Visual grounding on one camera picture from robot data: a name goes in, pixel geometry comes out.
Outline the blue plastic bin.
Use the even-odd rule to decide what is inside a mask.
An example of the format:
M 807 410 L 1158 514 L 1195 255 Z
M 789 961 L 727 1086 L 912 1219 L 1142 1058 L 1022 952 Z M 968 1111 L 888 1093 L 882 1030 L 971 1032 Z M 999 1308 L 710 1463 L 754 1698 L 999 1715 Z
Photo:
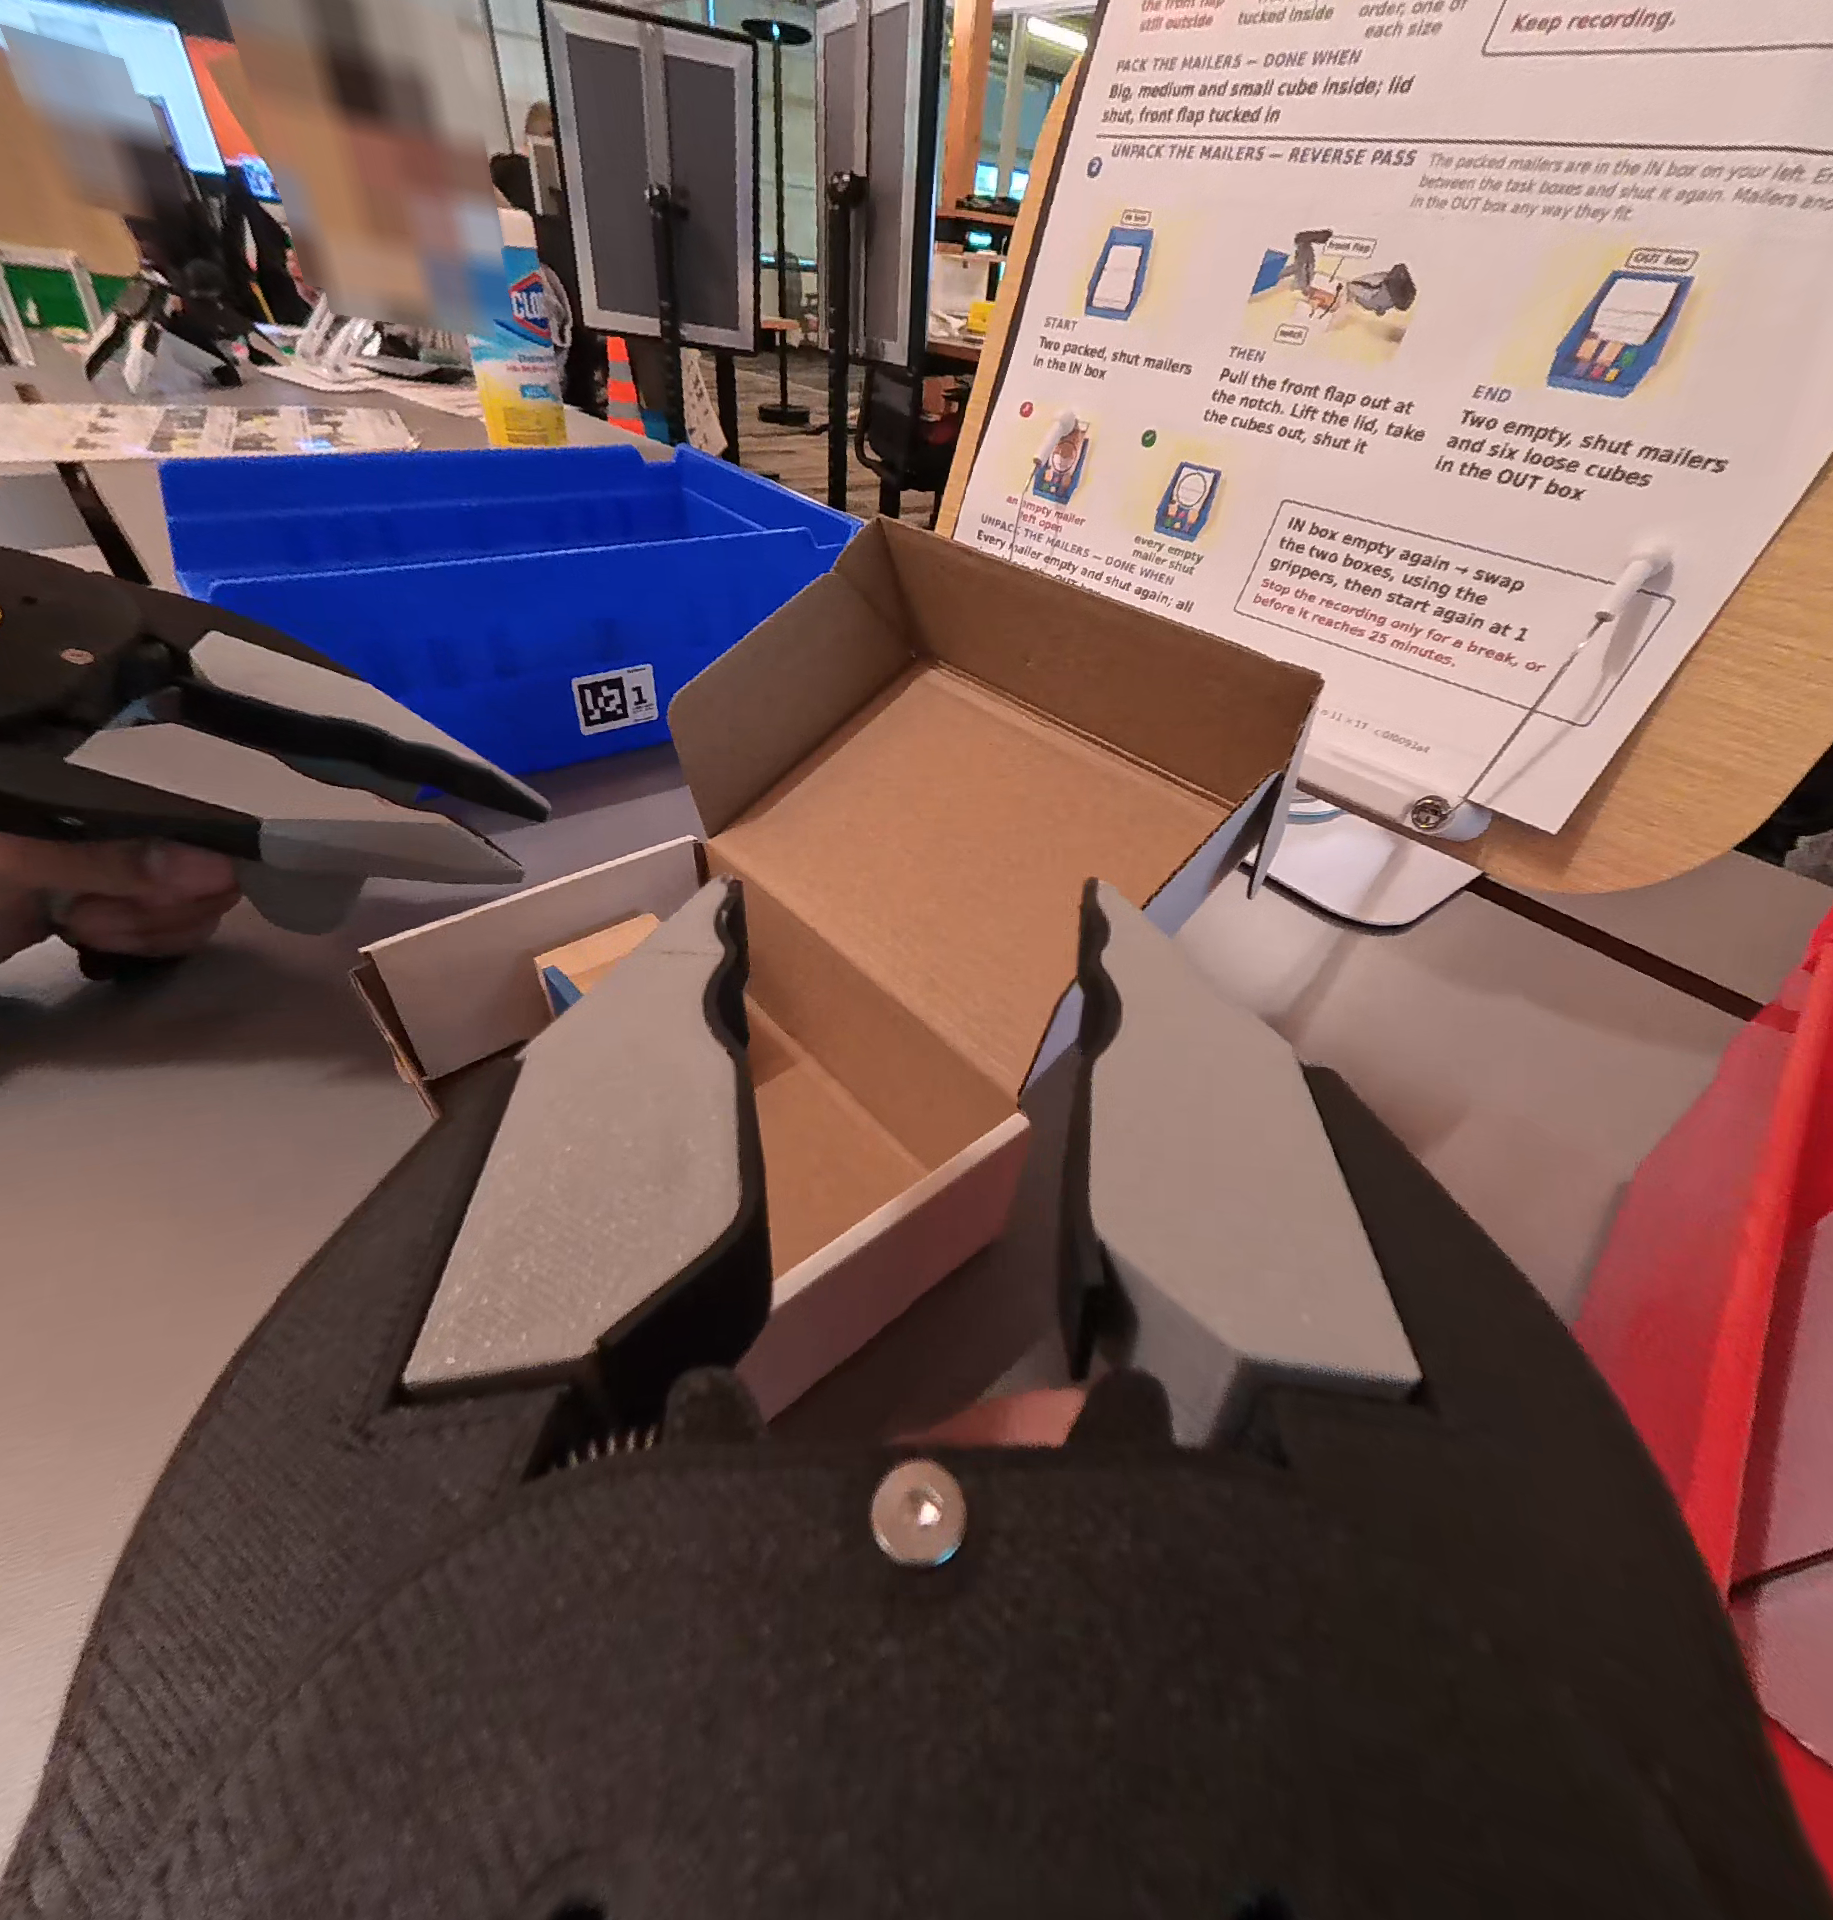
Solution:
M 688 449 L 167 462 L 161 498 L 185 595 L 516 777 L 666 743 L 674 695 L 860 529 Z

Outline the printed desk sheet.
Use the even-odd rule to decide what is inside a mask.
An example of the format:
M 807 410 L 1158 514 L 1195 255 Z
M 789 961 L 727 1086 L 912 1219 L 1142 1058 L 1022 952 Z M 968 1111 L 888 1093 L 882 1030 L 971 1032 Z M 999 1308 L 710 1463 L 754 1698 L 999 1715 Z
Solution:
M 419 450 L 399 413 L 338 405 L 0 403 L 0 465 Z

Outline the lit computer screen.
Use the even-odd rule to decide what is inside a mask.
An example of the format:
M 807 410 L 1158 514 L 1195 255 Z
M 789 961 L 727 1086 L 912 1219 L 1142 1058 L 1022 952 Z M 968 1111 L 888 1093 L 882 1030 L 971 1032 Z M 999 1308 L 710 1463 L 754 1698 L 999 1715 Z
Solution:
M 119 59 L 136 93 L 166 109 L 188 170 L 213 178 L 227 171 L 190 55 L 174 25 L 101 5 L 0 2 L 0 45 L 9 45 L 9 29 Z

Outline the person's left hand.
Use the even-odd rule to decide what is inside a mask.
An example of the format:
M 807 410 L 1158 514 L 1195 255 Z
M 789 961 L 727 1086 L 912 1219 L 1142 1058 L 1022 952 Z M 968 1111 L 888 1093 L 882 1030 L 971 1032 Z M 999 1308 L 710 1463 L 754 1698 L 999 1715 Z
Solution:
M 0 964 L 51 937 L 98 953 L 185 956 L 238 899 L 231 862 L 201 850 L 0 832 Z

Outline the large wooden cube blue face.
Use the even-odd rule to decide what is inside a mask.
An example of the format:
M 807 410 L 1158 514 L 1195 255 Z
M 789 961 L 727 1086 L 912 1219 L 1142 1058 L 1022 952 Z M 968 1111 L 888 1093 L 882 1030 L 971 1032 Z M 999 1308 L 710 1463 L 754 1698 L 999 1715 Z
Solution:
M 534 956 L 548 1020 L 560 1019 L 660 928 L 659 915 L 631 915 Z

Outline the framed monitor on stand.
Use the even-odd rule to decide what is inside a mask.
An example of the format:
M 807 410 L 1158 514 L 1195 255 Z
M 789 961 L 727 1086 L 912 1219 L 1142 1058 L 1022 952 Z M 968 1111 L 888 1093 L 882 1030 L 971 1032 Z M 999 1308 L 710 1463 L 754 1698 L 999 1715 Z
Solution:
M 749 356 L 758 328 L 754 45 L 614 5 L 541 7 L 579 316 Z
M 831 2 L 814 15 L 821 345 L 913 371 L 929 347 L 943 2 Z

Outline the white wipes canister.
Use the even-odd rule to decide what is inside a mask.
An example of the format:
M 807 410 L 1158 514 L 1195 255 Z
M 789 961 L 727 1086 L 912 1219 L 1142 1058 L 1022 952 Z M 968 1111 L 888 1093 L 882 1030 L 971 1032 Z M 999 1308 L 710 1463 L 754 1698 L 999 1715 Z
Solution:
M 507 255 L 507 288 L 471 321 L 471 373 L 489 443 L 497 450 L 568 446 L 562 388 L 560 288 L 534 253 Z

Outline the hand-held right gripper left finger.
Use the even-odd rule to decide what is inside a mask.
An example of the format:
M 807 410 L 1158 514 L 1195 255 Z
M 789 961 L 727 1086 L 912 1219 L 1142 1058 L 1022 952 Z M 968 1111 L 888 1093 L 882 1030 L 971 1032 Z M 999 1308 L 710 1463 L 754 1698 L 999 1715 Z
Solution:
M 412 1400 L 732 1370 L 774 1266 L 741 885 L 712 880 L 522 1053 L 403 1370 Z

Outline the white cardboard mailer box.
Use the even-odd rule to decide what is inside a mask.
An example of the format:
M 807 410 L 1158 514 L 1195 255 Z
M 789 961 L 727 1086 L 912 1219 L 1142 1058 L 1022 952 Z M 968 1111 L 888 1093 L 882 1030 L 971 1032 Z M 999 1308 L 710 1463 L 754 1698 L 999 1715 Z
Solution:
M 364 949 L 419 1088 L 538 1039 L 534 956 L 741 885 L 771 1306 L 814 1388 L 1003 1230 L 1100 880 L 1177 931 L 1282 835 L 1319 674 L 876 521 L 666 710 L 702 836 Z
M 1833 1214 L 1777 1308 L 1733 1621 L 1767 1715 L 1833 1771 Z

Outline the black floor lamp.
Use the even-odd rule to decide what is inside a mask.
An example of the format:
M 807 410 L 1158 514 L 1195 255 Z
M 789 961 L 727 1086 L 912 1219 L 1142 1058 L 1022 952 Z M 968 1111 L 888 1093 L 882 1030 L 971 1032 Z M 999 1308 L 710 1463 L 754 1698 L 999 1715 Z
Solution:
M 767 128 L 770 128 L 770 270 L 774 278 L 774 306 L 767 333 L 774 345 L 779 396 L 758 405 L 758 421 L 767 427 L 807 433 L 810 413 L 807 405 L 792 396 L 792 341 L 795 333 L 798 293 L 794 288 L 800 273 L 786 244 L 786 168 L 785 168 L 785 52 L 808 45 L 810 32 L 804 25 L 754 15 L 743 18 L 741 32 L 767 55 Z

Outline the red plastic bin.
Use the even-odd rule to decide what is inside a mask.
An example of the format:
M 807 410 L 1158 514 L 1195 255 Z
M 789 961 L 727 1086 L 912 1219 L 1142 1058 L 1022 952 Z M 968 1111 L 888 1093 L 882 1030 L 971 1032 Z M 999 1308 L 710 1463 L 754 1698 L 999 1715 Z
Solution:
M 1730 1621 L 1777 1308 L 1792 1296 L 1799 1247 L 1832 1214 L 1833 910 L 1634 1174 L 1576 1322 L 1669 1478 Z M 1761 1709 L 1833 1883 L 1833 1771 Z

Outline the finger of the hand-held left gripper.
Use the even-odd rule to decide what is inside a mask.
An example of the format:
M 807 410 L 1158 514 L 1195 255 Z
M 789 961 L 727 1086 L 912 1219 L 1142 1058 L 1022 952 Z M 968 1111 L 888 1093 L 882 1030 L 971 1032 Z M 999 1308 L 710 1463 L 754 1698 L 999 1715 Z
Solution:
M 363 888 L 368 880 L 513 885 L 523 874 L 518 860 L 442 812 L 319 781 L 180 724 L 95 733 L 66 761 L 249 816 L 256 867 L 275 876 Z
M 525 823 L 548 801 L 395 697 L 333 662 L 210 631 L 187 653 L 180 711 L 199 731 L 285 764 L 340 765 Z

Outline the green sign in holder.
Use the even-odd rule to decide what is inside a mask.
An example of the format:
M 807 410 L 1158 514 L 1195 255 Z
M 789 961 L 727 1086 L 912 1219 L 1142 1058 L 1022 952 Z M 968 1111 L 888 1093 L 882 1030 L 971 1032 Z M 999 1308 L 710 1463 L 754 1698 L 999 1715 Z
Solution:
M 90 333 L 106 317 L 106 289 L 79 253 L 0 243 L 0 317 L 40 331 Z

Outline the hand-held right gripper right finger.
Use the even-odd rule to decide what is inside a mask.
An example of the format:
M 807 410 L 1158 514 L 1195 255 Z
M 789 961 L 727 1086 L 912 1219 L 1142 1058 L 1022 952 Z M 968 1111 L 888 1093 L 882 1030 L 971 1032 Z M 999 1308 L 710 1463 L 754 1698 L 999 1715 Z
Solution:
M 1058 1276 L 1072 1380 L 1156 1380 L 1185 1447 L 1238 1442 L 1277 1388 L 1411 1401 L 1420 1361 L 1292 1046 L 1100 880 L 1074 986 Z

